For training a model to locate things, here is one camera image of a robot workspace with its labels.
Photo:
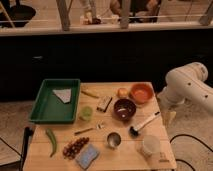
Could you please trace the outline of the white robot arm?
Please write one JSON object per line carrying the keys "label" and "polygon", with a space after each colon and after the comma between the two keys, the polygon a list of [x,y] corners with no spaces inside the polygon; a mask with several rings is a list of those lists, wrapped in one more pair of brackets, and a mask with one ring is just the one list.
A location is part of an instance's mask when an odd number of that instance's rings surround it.
{"label": "white robot arm", "polygon": [[200,62],[174,68],[166,74],[166,86],[157,94],[166,127],[176,116],[174,108],[182,105],[185,100],[190,100],[213,114],[213,88],[205,84],[207,78],[207,67]]}

